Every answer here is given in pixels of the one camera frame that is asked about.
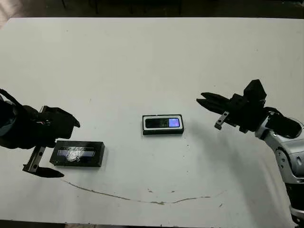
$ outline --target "black box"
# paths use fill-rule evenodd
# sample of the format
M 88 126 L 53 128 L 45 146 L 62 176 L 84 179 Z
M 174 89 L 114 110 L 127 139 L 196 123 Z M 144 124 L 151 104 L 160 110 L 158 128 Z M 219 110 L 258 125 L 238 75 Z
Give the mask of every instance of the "black box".
M 181 114 L 143 115 L 142 133 L 149 134 L 183 134 L 184 123 Z
M 56 142 L 50 163 L 64 166 L 101 167 L 105 145 L 103 142 Z

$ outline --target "scratch mark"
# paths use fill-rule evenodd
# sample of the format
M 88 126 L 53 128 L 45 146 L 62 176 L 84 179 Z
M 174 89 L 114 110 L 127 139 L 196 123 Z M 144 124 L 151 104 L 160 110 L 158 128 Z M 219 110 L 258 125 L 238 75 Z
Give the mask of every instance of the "scratch mark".
M 200 197 L 193 197 L 193 198 L 185 198 L 185 199 L 180 199 L 180 200 L 178 200 L 178 201 L 175 201 L 175 202 L 170 202 L 170 203 L 172 203 L 172 204 L 174 204 L 174 203 L 179 203 L 179 202 L 182 202 L 182 201 L 187 201 L 187 200 L 197 200 L 197 199 L 201 199 L 201 198 L 211 198 L 210 196 L 200 196 Z
M 158 205 L 165 205 L 165 203 L 169 203 L 169 202 L 156 202 L 156 201 L 152 201 L 152 202 L 149 202 L 149 203 L 155 203 L 155 204 L 158 204 Z
M 180 199 L 180 200 L 173 201 L 173 202 L 166 202 L 166 201 L 161 201 L 161 202 L 157 202 L 157 201 L 143 201 L 143 200 L 130 199 L 130 198 L 116 196 L 116 195 L 112 195 L 112 194 L 108 194 L 108 193 L 104 193 L 104 192 L 100 192 L 100 191 L 86 189 L 86 188 L 80 187 L 78 185 L 75 185 L 75 184 L 73 184 L 71 182 L 68 182 L 66 180 L 63 180 L 63 179 L 60 179 L 60 180 L 62 182 L 64 182 L 64 183 L 69 184 L 69 185 L 71 185 L 71 186 L 73 186 L 73 187 L 75 187 L 77 189 L 80 189 L 80 190 L 84 190 L 84 191 L 88 191 L 88 192 L 93 192 L 93 193 L 104 195 L 104 196 L 114 197 L 114 198 L 118 198 L 118 199 L 121 199 L 121 200 L 129 200 L 129 201 L 140 202 L 140 203 L 151 203 L 151 204 L 157 204 L 157 205 L 165 205 L 165 204 L 176 204 L 176 203 L 180 203 L 180 202 L 187 201 L 187 200 L 198 200 L 198 199 L 201 199 L 201 198 L 211 198 L 211 196 L 199 196 L 199 197 L 193 197 L 193 198 L 184 198 L 184 199 Z M 221 193 L 215 195 L 215 197 L 219 196 L 220 194 L 224 193 L 225 191 L 222 191 Z
M 104 192 L 100 192 L 100 191 L 86 189 L 86 188 L 80 187 L 78 185 L 72 184 L 71 182 L 68 182 L 66 180 L 62 180 L 62 179 L 60 179 L 60 180 L 69 184 L 69 185 L 74 186 L 75 188 L 78 188 L 78 189 L 81 189 L 81 190 L 84 190 L 84 191 L 89 191 L 89 192 L 93 192 L 93 193 L 97 193 L 97 194 L 101 194 L 101 195 L 105 195 L 105 196 L 111 196 L 111 197 L 119 198 L 119 199 L 122 199 L 122 200 L 131 200 L 131 199 L 125 198 L 125 197 L 120 197 L 120 196 L 116 196 L 116 195 L 112 195 L 112 194 L 108 194 L 108 193 L 104 193 Z
M 220 192 L 219 194 L 215 195 L 214 198 L 218 197 L 219 195 L 223 194 L 224 192 L 226 192 L 227 190 L 224 190 L 222 192 Z

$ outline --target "white table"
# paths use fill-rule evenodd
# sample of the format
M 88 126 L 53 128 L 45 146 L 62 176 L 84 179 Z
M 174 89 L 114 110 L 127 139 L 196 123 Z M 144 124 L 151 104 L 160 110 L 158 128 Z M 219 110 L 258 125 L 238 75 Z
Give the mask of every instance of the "white table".
M 21 171 L 31 150 L 1 148 L 0 219 L 292 227 L 270 148 L 253 133 L 218 131 L 219 116 L 195 99 L 242 94 L 259 78 L 268 106 L 303 120 L 303 40 L 296 19 L 9 20 L 1 88 L 24 105 L 72 113 L 81 128 L 71 140 L 104 141 L 106 153 L 100 169 L 56 167 L 65 177 L 44 179 Z M 185 132 L 144 137 L 144 114 L 182 114 Z M 51 153 L 41 166 L 54 167 Z

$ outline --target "dark floor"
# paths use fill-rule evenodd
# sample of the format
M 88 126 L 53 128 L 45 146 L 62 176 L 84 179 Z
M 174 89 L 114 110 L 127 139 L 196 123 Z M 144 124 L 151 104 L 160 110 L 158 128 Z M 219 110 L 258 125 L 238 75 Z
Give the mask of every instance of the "dark floor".
M 0 27 L 11 17 L 304 18 L 302 0 L 64 0 L 64 2 L 66 8 L 62 0 L 0 0 Z

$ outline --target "silver robotic arm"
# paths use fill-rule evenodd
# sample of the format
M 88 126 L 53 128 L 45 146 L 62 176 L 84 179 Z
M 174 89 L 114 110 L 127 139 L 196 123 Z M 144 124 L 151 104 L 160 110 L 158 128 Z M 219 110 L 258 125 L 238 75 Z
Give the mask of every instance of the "silver robotic arm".
M 205 99 L 197 102 L 221 115 L 215 123 L 217 129 L 227 123 L 239 126 L 243 133 L 255 132 L 274 151 L 290 199 L 292 219 L 304 228 L 304 125 L 275 108 L 264 107 L 266 93 L 259 80 L 251 81 L 243 96 L 234 94 L 227 99 L 213 93 L 201 95 Z
M 255 136 L 263 141 L 274 151 L 275 158 L 286 185 L 286 191 L 291 205 L 290 212 L 293 221 L 304 226 L 304 125 L 299 136 L 285 138 L 266 127 L 268 117 L 255 132 Z

